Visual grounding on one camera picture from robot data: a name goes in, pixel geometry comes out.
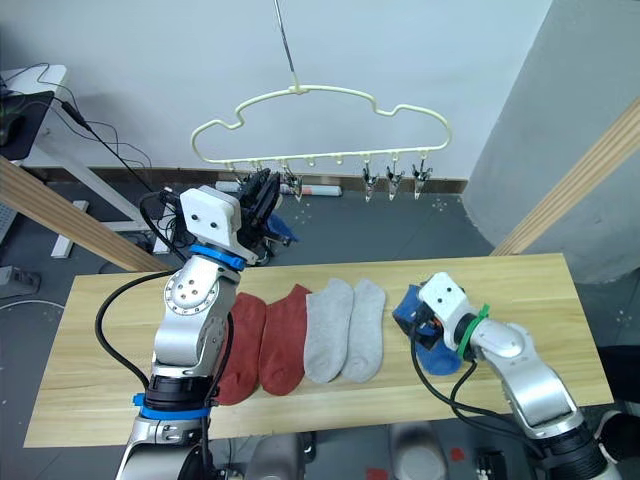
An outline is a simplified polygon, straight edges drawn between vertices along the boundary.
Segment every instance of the wooden post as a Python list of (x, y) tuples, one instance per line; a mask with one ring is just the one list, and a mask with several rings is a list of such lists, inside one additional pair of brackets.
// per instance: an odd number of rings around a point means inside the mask
[(640, 98), (498, 245), (492, 256), (522, 253), (640, 148)]
[(3, 156), (0, 156), (0, 202), (126, 270), (169, 269)]

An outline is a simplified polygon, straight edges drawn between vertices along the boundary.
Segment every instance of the clothes hanger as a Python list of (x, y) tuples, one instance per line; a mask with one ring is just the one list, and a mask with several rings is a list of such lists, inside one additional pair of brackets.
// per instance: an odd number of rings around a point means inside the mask
[[(392, 110), (387, 111), (379, 108), (378, 101), (376, 100), (376, 98), (373, 95), (366, 92), (352, 90), (349, 88), (334, 87), (330, 85), (301, 85), (300, 82), (298, 81), (298, 76), (293, 67), (293, 60), (291, 58), (291, 52), (289, 51), (289, 45), (287, 43), (287, 36), (284, 31), (284, 25), (282, 21), (282, 15), (280, 13), (280, 5), (278, 3), (278, 0), (274, 0), (274, 6), (276, 11), (276, 16), (278, 18), (278, 25), (280, 27), (280, 32), (282, 34), (282, 43), (284, 45), (287, 59), (289, 61), (289, 69), (293, 77), (293, 85), (286, 90), (278, 90), (275, 92), (266, 93), (264, 95), (259, 95), (257, 97), (253, 97), (242, 102), (235, 109), (235, 116), (238, 120), (236, 123), (229, 124), (224, 120), (217, 118), (207, 123), (204, 123), (203, 125), (200, 125), (198, 128), (196, 128), (191, 134), (191, 147), (193, 148), (193, 151), (195, 152), (195, 154), (201, 160), (208, 163), (216, 164), (216, 165), (225, 165), (230, 170), (235, 170), (235, 165), (238, 163), (247, 163), (255, 168), (261, 168), (264, 162), (275, 161), (280, 163), (280, 165), (283, 168), (289, 169), (288, 162), (292, 160), (304, 160), (307, 162), (307, 164), (310, 167), (314, 167), (317, 160), (329, 159), (329, 160), (335, 161), (338, 165), (342, 165), (345, 159), (359, 158), (364, 162), (365, 166), (368, 168), (368, 165), (372, 157), (381, 156), (381, 155), (390, 155), (395, 165), (395, 163), (399, 159), (400, 154), (419, 153), (421, 159), (423, 160), (422, 163), (424, 163), (424, 159), (427, 157), (427, 154), (429, 152), (441, 150), (449, 144), (449, 142), (451, 141), (451, 127), (449, 126), (449, 122), (444, 116), (442, 116), (441, 114), (439, 114), (434, 110), (424, 108), (424, 107), (419, 107), (416, 105), (408, 105), (408, 104), (401, 103), (399, 105), (396, 105)], [(378, 150), (360, 150), (360, 151), (348, 151), (348, 152), (312, 153), (312, 154), (297, 154), (297, 155), (275, 155), (275, 156), (271, 155), (266, 157), (246, 157), (246, 158), (231, 158), (231, 159), (209, 158), (209, 157), (206, 157), (198, 148), (198, 145), (197, 145), (198, 136), (209, 128), (222, 126), (227, 130), (237, 130), (238, 128), (242, 127), (245, 124), (243, 111), (252, 105), (255, 105), (260, 102), (264, 102), (266, 100), (271, 100), (273, 98), (284, 97), (287, 95), (304, 95), (306, 93), (314, 92), (314, 91), (334, 92), (334, 93), (341, 93), (345, 95), (352, 95), (352, 96), (363, 98), (370, 103), (371, 108), (373, 109), (373, 112), (375, 114), (382, 115), (385, 117), (393, 117), (402, 110), (409, 110), (412, 112), (417, 112), (417, 113), (421, 113), (421, 114), (433, 117), (437, 119), (440, 123), (442, 123), (442, 125), (446, 130), (447, 137), (444, 140), (444, 142), (435, 146), (388, 148), (388, 149), (378, 149)]]

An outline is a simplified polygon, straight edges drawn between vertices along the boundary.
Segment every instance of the black wire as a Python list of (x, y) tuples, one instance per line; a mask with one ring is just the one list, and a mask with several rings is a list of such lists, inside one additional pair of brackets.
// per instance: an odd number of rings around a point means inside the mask
[(161, 277), (166, 277), (168, 275), (172, 275), (176, 271), (177, 270), (168, 270), (168, 271), (165, 271), (165, 272), (152, 273), (151, 275), (145, 275), (144, 277), (136, 278), (135, 280), (132, 280), (129, 283), (125, 283), (124, 285), (122, 285), (121, 287), (117, 288), (113, 293), (111, 293), (111, 295), (109, 295), (107, 297), (107, 299), (100, 306), (100, 309), (98, 310), (98, 313), (96, 314), (96, 322), (95, 322), (95, 325), (94, 325), (94, 332), (95, 332), (96, 338), (98, 340), (98, 343), (100, 343), (102, 348), (109, 355), (111, 355), (116, 361), (118, 361), (121, 365), (123, 365), (125, 368), (129, 369), (131, 371), (131, 373), (133, 373), (136, 377), (138, 377), (138, 380), (140, 380), (140, 382), (142, 383), (142, 386), (144, 387), (145, 390), (149, 386), (149, 379), (147, 378), (147, 376), (142, 372), (142, 370), (140, 370), (138, 367), (136, 367), (125, 356), (123, 356), (120, 352), (118, 352), (115, 348), (113, 348), (111, 346), (111, 344), (109, 343), (109, 341), (104, 336), (104, 331), (102, 329), (102, 323), (103, 323), (103, 320), (104, 320), (104, 315), (107, 312), (107, 309), (109, 308), (109, 305), (111, 305), (111, 303), (113, 303), (113, 301), (116, 298), (118, 298), (121, 294), (123, 294), (124, 292), (126, 292), (130, 288), (135, 287), (136, 285), (140, 285), (141, 283), (147, 282), (149, 280), (154, 280), (156, 278), (161, 278)]
[(448, 397), (446, 397), (445, 395), (440, 393), (438, 390), (436, 390), (436, 388), (433, 385), (431, 385), (431, 382), (429, 382), (429, 379), (424, 375), (424, 373), (422, 373), (422, 369), (420, 368), (420, 364), (418, 363), (418, 357), (417, 357), (417, 353), (416, 353), (417, 327), (418, 326), (414, 323), (411, 326), (411, 331), (409, 333), (409, 338), (411, 340), (410, 341), (410, 344), (411, 344), (411, 361), (413, 362), (413, 368), (415, 369), (416, 373), (418, 374), (418, 377), (422, 381), (422, 384), (425, 387), (427, 387), (427, 390), (429, 390), (429, 392), (431, 392), (431, 394), (434, 397), (436, 397), (438, 400), (440, 400), (441, 402), (446, 403), (449, 406), (451, 406), (453, 404), (457, 408), (459, 408), (460, 410), (465, 410), (465, 411), (471, 412), (471, 413), (477, 413), (478, 415), (486, 415), (488, 417), (492, 417), (492, 418), (495, 418), (497, 420), (500, 420), (501, 422), (506, 422), (509, 425), (513, 426), (514, 428), (517, 428), (515, 426), (515, 424), (513, 424), (513, 422), (511, 422), (511, 420), (504, 418), (502, 415), (500, 415), (497, 412), (494, 412), (493, 410), (488, 410), (486, 408), (480, 408), (480, 407), (474, 407), (472, 405), (467, 405), (465, 403), (460, 403), (460, 402), (451, 402), (451, 400)]
[(151, 217), (149, 216), (149, 212), (147, 211), (146, 202), (148, 202), (152, 198), (159, 198), (159, 195), (162, 192), (151, 192), (146, 193), (142, 197), (140, 197), (140, 215), (142, 215), (142, 219), (144, 223), (147, 224), (149, 229), (155, 234), (156, 237), (160, 239), (162, 243), (164, 243), (167, 248), (178, 257), (182, 263), (187, 261), (187, 257), (185, 257), (180, 250), (171, 242), (167, 237), (165, 237), (162, 232), (158, 229), (158, 227), (153, 223)]
[[(418, 325), (416, 323), (414, 323), (411, 326), (411, 331), (410, 331), (410, 334), (409, 334), (410, 344), (411, 344), (411, 361), (413, 363), (413, 368), (415, 369), (416, 373), (418, 374), (418, 377), (422, 381), (422, 384), (427, 388), (427, 390), (429, 390), (429, 392), (434, 397), (436, 397), (438, 400), (440, 400), (440, 401), (446, 403), (447, 405), (449, 405), (449, 407), (451, 407), (453, 413), (456, 416), (458, 416), (458, 418), (460, 418), (460, 420), (462, 420), (463, 422), (467, 423), (468, 425), (473, 426), (475, 428), (482, 429), (482, 430), (491, 431), (492, 433), (496, 433), (496, 434), (499, 434), (499, 435), (504, 435), (504, 436), (507, 436), (507, 437), (512, 438), (514, 440), (518, 440), (519, 442), (524, 443), (528, 447), (532, 448), (532, 450), (534, 452), (536, 452), (536, 454), (541, 456), (540, 455), (540, 449), (530, 439), (525, 437), (522, 433), (515, 432), (515, 431), (509, 431), (509, 430), (504, 430), (504, 429), (501, 429), (501, 428), (498, 428), (498, 427), (491, 427), (489, 425), (484, 425), (484, 424), (481, 424), (479, 422), (470, 420), (467, 417), (465, 417), (464, 415), (462, 415), (459, 410), (464, 410), (464, 411), (471, 412), (471, 413), (477, 413), (478, 415), (486, 415), (488, 417), (495, 418), (496, 420), (499, 420), (501, 422), (507, 423), (511, 428), (513, 428), (515, 430), (519, 430), (519, 427), (514, 422), (512, 422), (511, 420), (503, 417), (498, 412), (494, 412), (493, 410), (488, 410), (486, 408), (474, 407), (472, 405), (467, 405), (465, 403), (457, 402), (455, 400), (455, 396), (454, 396), (453, 399), (452, 398), (448, 398), (445, 395), (443, 395), (441, 392), (439, 392), (433, 385), (431, 385), (431, 382), (429, 382), (429, 379), (422, 372), (422, 369), (420, 368), (420, 364), (418, 363), (418, 357), (417, 357), (417, 354), (416, 354), (417, 329), (418, 329)], [(467, 378), (469, 378), (469, 376), (474, 372), (474, 370), (475, 370), (475, 367), (473, 365), (471, 367), (469, 367), (469, 369), (465, 372), (465, 374), (456, 383), (457, 388), (456, 388), (456, 386), (454, 386), (454, 390), (452, 390), (452, 394), (453, 394), (454, 391), (455, 391), (455, 393), (458, 392), (458, 390), (460, 389), (460, 387), (462, 386), (464, 381), (466, 381)]]
[(38, 78), (36, 78), (36, 82), (42, 83), (43, 85), (55, 85), (58, 88), (62, 88), (63, 90), (65, 90), (71, 96), (71, 100), (73, 101), (73, 105), (76, 107), (76, 110), (78, 110), (78, 102), (76, 101), (76, 96), (73, 94), (73, 92), (71, 91), (70, 88), (65, 87), (64, 85), (61, 85), (59, 83), (45, 82), (44, 80), (42, 80), (42, 77), (44, 76), (44, 74), (47, 73), (49, 71), (49, 69), (51, 68), (51, 64), (50, 63), (47, 63), (47, 62), (34, 63), (33, 65), (29, 65), (28, 67), (23, 68), (19, 72), (14, 73), (9, 78), (5, 78), (4, 80), (5, 80), (5, 82), (8, 82), (9, 80), (13, 80), (18, 75), (22, 75), (27, 70), (31, 70), (32, 68), (36, 68), (36, 67), (45, 67), (45, 69), (42, 72), (40, 72), (40, 75), (38, 75)]
[(218, 371), (216, 372), (215, 377), (213, 377), (213, 382), (211, 382), (211, 387), (209, 387), (209, 391), (207, 392), (206, 399), (210, 399), (213, 394), (215, 394), (215, 390), (218, 388), (218, 383), (220, 383), (220, 378), (222, 378), (222, 374), (224, 373), (224, 369), (227, 367), (227, 362), (229, 361), (229, 356), (231, 355), (231, 344), (233, 343), (233, 315), (231, 312), (227, 314), (227, 345), (224, 349), (224, 355), (222, 355), (222, 360), (220, 361), (220, 366), (218, 367)]
[(454, 406), (458, 391), (460, 390), (464, 382), (466, 382), (467, 379), (473, 374), (473, 372), (475, 372), (477, 367), (478, 367), (478, 363), (474, 360), (469, 366), (469, 368), (467, 369), (467, 371), (464, 372), (462, 377), (460, 377), (460, 379), (453, 386), (453, 389), (451, 390), (451, 396), (449, 397), (452, 402), (451, 410), (453, 411), (453, 413), (456, 415), (456, 417), (458, 417), (460, 420), (462, 420), (464, 423), (466, 423), (471, 427), (478, 428), (480, 430), (485, 430), (487, 432), (494, 433), (497, 435), (502, 435), (508, 438), (512, 438), (520, 443), (523, 443), (526, 447), (529, 447), (529, 449), (531, 449), (535, 453), (535, 455), (538, 456), (538, 458), (542, 458), (542, 451), (538, 448), (538, 446), (531, 439), (524, 436), (520, 431), (514, 432), (513, 430), (506, 430), (504, 428), (487, 425), (485, 423), (482, 423), (479, 419), (473, 419), (473, 418), (467, 417), (466, 415), (462, 414), (462, 412), (460, 412), (458, 408)]
[[(211, 382), (211, 386), (209, 387), (209, 391), (207, 392), (205, 398), (205, 407), (211, 406), (211, 395), (216, 393), (218, 389), (218, 383), (220, 383), (220, 378), (222, 378), (222, 374), (224, 373), (224, 369), (227, 367), (227, 363), (229, 361), (229, 356), (231, 355), (231, 345), (233, 344), (233, 316), (231, 312), (227, 314), (227, 345), (224, 349), (224, 354), (222, 355), (222, 360), (220, 361), (220, 366), (218, 367), (218, 371), (216, 375), (213, 377)], [(202, 468), (204, 469), (204, 475), (209, 472), (209, 419), (207, 417), (202, 417), (201, 426), (202, 426), (202, 446), (200, 447), (202, 450)]]
[(96, 139), (97, 139), (97, 140), (98, 140), (98, 141), (99, 141), (99, 142), (104, 146), (104, 148), (106, 148), (107, 150), (109, 150), (109, 151), (110, 151), (110, 152), (111, 152), (111, 153), (112, 153), (112, 154), (113, 154), (113, 155), (114, 155), (114, 156), (115, 156), (115, 157), (120, 161), (120, 163), (122, 163), (122, 165), (124, 165), (124, 166), (125, 166), (125, 168), (126, 168), (127, 170), (129, 170), (129, 173), (131, 173), (131, 175), (133, 175), (133, 176), (138, 180), (138, 182), (140, 182), (140, 184), (141, 184), (143, 187), (145, 187), (145, 188), (146, 188), (147, 190), (149, 190), (150, 192), (153, 192), (153, 188), (151, 188), (151, 186), (150, 186), (147, 182), (145, 182), (145, 181), (144, 181), (144, 179), (143, 179), (140, 175), (138, 175), (138, 174), (133, 170), (133, 168), (131, 168), (131, 167), (127, 164), (127, 162), (125, 162), (125, 161), (120, 157), (120, 155), (118, 155), (118, 153), (117, 153), (113, 148), (111, 148), (111, 147), (109, 146), (109, 144), (108, 144), (108, 143), (106, 143), (104, 140), (102, 140), (102, 138), (100, 138), (100, 136), (99, 136), (99, 135), (98, 135), (98, 134), (97, 134), (97, 133), (96, 133), (92, 128), (89, 128), (89, 133), (91, 133), (91, 135), (93, 135), (94, 137), (96, 137)]
[[(53, 98), (54, 98), (55, 100), (61, 101), (61, 100), (60, 100), (59, 98), (57, 98), (57, 97), (53, 97)], [(56, 116), (58, 117), (58, 119), (59, 119), (62, 123), (64, 123), (64, 124), (66, 125), (66, 127), (67, 127), (69, 130), (71, 130), (71, 132), (72, 132), (72, 133), (74, 133), (74, 134), (78, 135), (79, 137), (82, 137), (82, 138), (84, 138), (84, 139), (86, 139), (86, 140), (91, 140), (92, 142), (99, 142), (99, 140), (97, 140), (97, 139), (95, 139), (95, 138), (87, 137), (86, 135), (83, 135), (82, 133), (80, 133), (80, 132), (78, 132), (77, 130), (75, 130), (71, 125), (69, 125), (69, 123), (64, 119), (64, 117), (60, 114), (60, 112), (58, 112), (55, 108), (53, 108), (51, 105), (48, 105), (48, 104), (47, 104), (47, 103), (45, 103), (45, 102), (41, 102), (41, 101), (38, 101), (38, 100), (31, 101), (31, 102), (29, 102), (28, 104), (26, 104), (26, 105), (22, 106), (22, 107), (20, 108), (20, 111), (19, 111), (19, 112), (17, 112), (17, 113), (21, 113), (21, 112), (23, 112), (24, 110), (26, 110), (27, 108), (29, 108), (31, 105), (43, 105), (43, 106), (45, 106), (46, 108), (48, 108), (48, 109), (49, 109), (49, 111), (51, 111), (51, 112), (55, 113), (55, 114), (56, 114)], [(87, 123), (97, 123), (97, 124), (101, 124), (101, 125), (107, 125), (107, 126), (109, 126), (109, 127), (112, 127), (112, 128), (114, 129), (114, 131), (116, 131), (116, 130), (115, 130), (115, 127), (114, 127), (113, 125), (111, 125), (111, 124), (107, 124), (107, 123), (104, 123), (104, 122), (95, 122), (95, 121), (91, 121), (91, 122), (89, 122), (89, 121), (88, 121)], [(130, 143), (126, 143), (126, 142), (118, 142), (117, 140), (116, 140), (116, 142), (104, 142), (104, 143), (111, 144), (111, 145), (116, 145), (116, 148), (117, 148), (117, 146), (118, 146), (118, 145), (127, 145), (128, 147), (131, 147), (132, 149), (137, 150), (137, 151), (139, 151), (140, 153), (142, 153), (142, 154), (147, 158), (147, 160), (149, 160), (149, 162), (151, 162), (151, 159), (149, 158), (149, 156), (148, 156), (146, 153), (144, 153), (144, 152), (143, 152), (142, 150), (140, 150), (139, 148), (137, 148), (137, 147), (135, 147), (135, 146), (131, 145)], [(133, 160), (133, 159), (125, 158), (125, 157), (122, 157), (122, 156), (120, 156), (120, 159), (121, 159), (121, 161), (125, 161), (125, 162), (137, 163), (137, 164), (138, 164), (142, 169), (145, 169), (145, 168), (146, 168), (146, 167), (145, 167), (145, 165), (144, 165), (141, 161), (139, 161), (139, 160)]]
[[(73, 92), (71, 91), (71, 89), (70, 89), (70, 88), (65, 87), (64, 85), (62, 85), (62, 84), (60, 84), (60, 83), (47, 82), (47, 81), (42, 80), (42, 77), (47, 73), (47, 71), (49, 70), (49, 68), (51, 68), (51, 64), (49, 64), (49, 63), (47, 63), (47, 62), (36, 63), (36, 64), (34, 64), (34, 65), (30, 65), (30, 66), (28, 66), (28, 67), (26, 67), (26, 68), (23, 68), (23, 69), (22, 69), (22, 70), (20, 70), (19, 72), (15, 73), (15, 74), (13, 74), (12, 76), (10, 76), (9, 78), (5, 79), (5, 82), (7, 82), (7, 81), (9, 81), (9, 80), (14, 79), (14, 78), (15, 78), (15, 77), (17, 77), (18, 75), (21, 75), (22, 73), (26, 72), (27, 70), (30, 70), (30, 69), (35, 68), (35, 67), (42, 67), (42, 66), (44, 66), (44, 67), (45, 67), (45, 69), (44, 69), (42, 72), (40, 72), (40, 74), (38, 75), (38, 78), (36, 78), (36, 82), (38, 82), (38, 83), (42, 83), (42, 84), (44, 84), (44, 85), (55, 85), (56, 87), (59, 87), (59, 88), (62, 88), (63, 90), (65, 90), (65, 91), (69, 94), (69, 96), (71, 97), (71, 100), (73, 101), (73, 105), (74, 105), (74, 107), (75, 107), (76, 111), (78, 112), (78, 114), (80, 114), (80, 108), (78, 107), (78, 101), (76, 100), (76, 96), (73, 94)], [(60, 100), (58, 97), (53, 97), (53, 98), (54, 98), (55, 100), (58, 100), (60, 103), (64, 103), (64, 102), (63, 102), (62, 100)], [(96, 121), (91, 121), (91, 122), (86, 122), (86, 123), (87, 123), (87, 124), (89, 124), (89, 123), (97, 123), (97, 124), (107, 125), (107, 126), (111, 127), (111, 128), (116, 132), (116, 145), (119, 145), (119, 142), (117, 141), (117, 136), (118, 136), (118, 134), (117, 134), (117, 130), (116, 130), (116, 128), (115, 128), (113, 125), (111, 125), (111, 124), (107, 124), (107, 123), (104, 123), (104, 122), (96, 122)], [(80, 136), (84, 137), (84, 135), (81, 135), (81, 134), (79, 134), (78, 132), (75, 132), (75, 130), (73, 130), (73, 129), (71, 129), (71, 130), (72, 130), (72, 131), (74, 131), (74, 133), (76, 133), (76, 134), (78, 134), (78, 135), (80, 135)], [(132, 175), (133, 175), (133, 176), (134, 176), (134, 177), (135, 177), (135, 178), (136, 178), (136, 179), (137, 179), (137, 180), (138, 180), (138, 181), (139, 181), (139, 182), (140, 182), (140, 183), (141, 183), (141, 184), (142, 184), (142, 185), (147, 189), (147, 190), (149, 190), (150, 192), (152, 192), (152, 191), (153, 191), (153, 189), (152, 189), (152, 188), (147, 184), (147, 182), (145, 182), (142, 178), (140, 178), (140, 176), (138, 176), (138, 174), (137, 174), (137, 173), (135, 173), (135, 172), (133, 171), (133, 169), (132, 169), (132, 168), (131, 168), (131, 167), (130, 167), (126, 162), (125, 162), (125, 160), (124, 160), (124, 159), (122, 159), (122, 158), (120, 157), (119, 152), (115, 152), (115, 151), (113, 151), (113, 150), (109, 147), (108, 142), (103, 141), (103, 140), (102, 140), (102, 138), (100, 138), (100, 137), (98, 136), (98, 134), (96, 134), (90, 126), (87, 128), (87, 130), (89, 131), (89, 133), (91, 133), (91, 134), (96, 138), (96, 140), (97, 140), (98, 142), (102, 143), (102, 145), (104, 145), (104, 146), (107, 148), (107, 150), (109, 150), (113, 155), (115, 155), (115, 157), (120, 161), (120, 163), (122, 163), (122, 165), (124, 165), (124, 166), (125, 166), (125, 168), (126, 168), (127, 170), (129, 170), (129, 172), (130, 172), (130, 173), (131, 173), (131, 174), (132, 174)], [(144, 153), (142, 150), (140, 150), (140, 149), (139, 149), (139, 148), (137, 148), (137, 147), (134, 147), (134, 146), (133, 146), (133, 145), (131, 145), (131, 144), (127, 144), (127, 145), (129, 145), (129, 146), (130, 146), (131, 148), (133, 148), (134, 150), (137, 150), (138, 152), (140, 152), (141, 154), (143, 154), (143, 155), (147, 158), (147, 160), (149, 160), (149, 162), (151, 162), (151, 159), (149, 158), (149, 156), (148, 156), (146, 153)]]

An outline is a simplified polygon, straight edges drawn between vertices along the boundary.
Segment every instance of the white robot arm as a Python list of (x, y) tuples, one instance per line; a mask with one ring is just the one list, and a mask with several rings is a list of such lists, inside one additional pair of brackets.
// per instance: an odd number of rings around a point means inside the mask
[(279, 175), (262, 170), (247, 179), (240, 198), (207, 186), (180, 196), (187, 229), (199, 244), (164, 288), (151, 378), (146, 391), (134, 397), (140, 412), (118, 480), (219, 478), (206, 445), (217, 383), (233, 341), (229, 312), (240, 272), (258, 259), (253, 249), (265, 237), (288, 243), (268, 226), (279, 190)]
[(447, 273), (431, 277), (418, 293), (427, 316), (441, 325), (445, 345), (465, 360), (484, 359), (502, 380), (515, 420), (543, 452), (535, 459), (552, 479), (621, 478), (586, 427), (558, 374), (538, 356), (529, 332), (497, 322), (471, 306)]

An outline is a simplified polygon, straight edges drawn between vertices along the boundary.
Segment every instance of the red sock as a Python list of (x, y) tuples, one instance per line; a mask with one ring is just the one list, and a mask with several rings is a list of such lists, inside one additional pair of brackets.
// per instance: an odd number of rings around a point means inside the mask
[(267, 307), (260, 349), (260, 383), (273, 395), (286, 395), (304, 377), (304, 338), (307, 334), (306, 296), (296, 285), (291, 293)]
[(258, 386), (258, 356), (267, 305), (258, 297), (239, 293), (231, 309), (233, 345), (227, 367), (220, 379), (221, 405), (235, 405), (251, 395)]

